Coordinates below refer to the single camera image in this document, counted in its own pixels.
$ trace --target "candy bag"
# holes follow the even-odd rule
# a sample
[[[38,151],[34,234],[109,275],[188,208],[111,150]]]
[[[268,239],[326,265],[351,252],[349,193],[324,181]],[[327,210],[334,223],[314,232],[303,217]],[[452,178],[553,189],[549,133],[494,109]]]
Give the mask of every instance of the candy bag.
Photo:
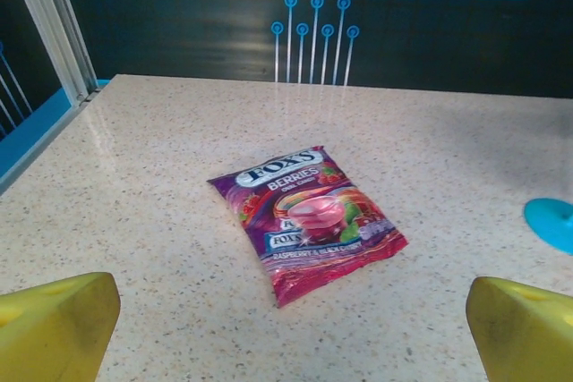
[[[209,182],[239,217],[279,307],[407,245],[323,147]]]

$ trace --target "white rod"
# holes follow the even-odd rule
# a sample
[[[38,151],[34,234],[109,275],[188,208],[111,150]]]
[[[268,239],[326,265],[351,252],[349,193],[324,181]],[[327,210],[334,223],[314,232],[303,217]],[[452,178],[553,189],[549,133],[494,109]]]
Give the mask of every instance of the white rod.
[[[286,82],[290,82],[290,44],[293,33],[293,8],[288,8],[288,41],[286,43]]]
[[[275,82],[278,82],[278,35],[275,36]]]
[[[350,46],[348,47],[348,58],[346,59],[346,73],[344,75],[344,86],[348,85],[348,75],[350,74],[350,62],[352,61],[352,47],[355,44],[354,38],[350,38]]]
[[[344,26],[344,9],[340,11],[340,23],[338,25],[338,41],[337,41],[337,53],[334,57],[334,72],[332,73],[332,85],[337,85],[337,75],[338,75],[338,59],[340,58],[340,43],[342,41],[342,28]]]
[[[10,124],[12,125],[12,127],[15,129],[16,128],[16,123],[14,122],[14,120],[12,119],[12,117],[10,116],[10,113],[8,112],[8,109],[6,109],[6,106],[4,106],[4,102],[2,100],[0,100],[0,108],[2,108],[2,110],[4,111],[4,113],[6,114],[6,116],[8,117],[8,120],[10,121]]]
[[[30,106],[30,103],[28,103],[28,99],[26,98],[26,95],[22,91],[22,89],[20,87],[20,83],[18,82],[18,80],[14,76],[14,72],[12,72],[12,67],[10,67],[10,65],[8,64],[8,61],[6,60],[6,57],[4,57],[3,54],[0,54],[0,57],[2,57],[2,61],[4,62],[4,65],[6,66],[8,73],[10,73],[10,78],[12,78],[12,81],[13,81],[14,85],[16,86],[16,89],[18,89],[18,92],[20,93],[21,98],[24,100],[26,107],[28,108],[30,113],[32,113],[32,108]]]
[[[16,108],[16,112],[18,112],[18,115],[20,116],[20,118],[23,120],[24,119],[24,115],[22,115],[20,107],[18,106],[18,104],[16,103],[16,99],[14,98],[12,92],[10,91],[10,89],[8,88],[8,85],[6,84],[6,81],[4,81],[4,78],[2,77],[2,75],[0,75],[0,82],[2,82],[2,86],[4,87],[6,94],[8,94],[8,97],[10,98],[10,100],[12,100],[12,104],[14,105],[14,107]]]
[[[314,10],[314,26],[312,27],[312,51],[311,51],[311,78],[309,82],[313,84],[314,80],[314,56],[316,54],[316,31],[319,25],[319,10]]]
[[[298,48],[298,83],[300,84],[303,79],[303,50],[304,50],[304,35],[301,35],[301,43]]]
[[[329,38],[324,39],[324,54],[322,55],[322,76],[321,85],[324,85],[324,77],[326,76],[326,57],[329,54]]]

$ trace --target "countertop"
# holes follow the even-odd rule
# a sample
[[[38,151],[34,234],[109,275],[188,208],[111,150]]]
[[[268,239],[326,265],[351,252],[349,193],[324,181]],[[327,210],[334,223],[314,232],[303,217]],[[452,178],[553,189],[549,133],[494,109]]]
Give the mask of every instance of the countertop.
[[[279,310],[206,181],[319,144],[410,244]],[[0,197],[0,293],[111,272],[98,382],[483,382],[476,276],[573,294],[522,217],[572,166],[573,100],[117,76]]]

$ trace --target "blue disc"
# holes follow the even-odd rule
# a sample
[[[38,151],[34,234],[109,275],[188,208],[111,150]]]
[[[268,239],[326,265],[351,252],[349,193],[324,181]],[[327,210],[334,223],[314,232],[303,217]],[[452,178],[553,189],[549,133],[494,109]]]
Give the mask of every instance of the blue disc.
[[[340,11],[345,11],[350,7],[350,0],[337,0],[337,7]]]
[[[285,26],[280,21],[275,21],[270,25],[270,31],[275,35],[280,35],[285,30]]]
[[[296,33],[298,33],[300,36],[304,36],[305,34],[307,34],[308,24],[306,24],[305,22],[301,22],[298,26],[296,26]]]
[[[573,205],[555,199],[534,199],[524,217],[531,229],[551,246],[573,254]]]
[[[324,5],[324,0],[311,0],[311,6],[314,9],[322,8],[323,5]]]
[[[285,0],[285,5],[289,8],[293,8],[298,3],[298,0]]]
[[[360,28],[358,26],[350,26],[346,31],[346,35],[351,39],[357,38],[359,34]]]
[[[334,34],[334,26],[332,24],[325,24],[322,26],[322,36],[330,38]]]

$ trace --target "blue trim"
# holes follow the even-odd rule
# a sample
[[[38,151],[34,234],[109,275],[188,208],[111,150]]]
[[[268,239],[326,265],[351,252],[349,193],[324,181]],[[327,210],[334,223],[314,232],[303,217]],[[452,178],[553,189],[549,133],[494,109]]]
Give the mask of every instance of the blue trim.
[[[1,140],[0,178],[12,169],[71,107],[64,90],[60,89]]]

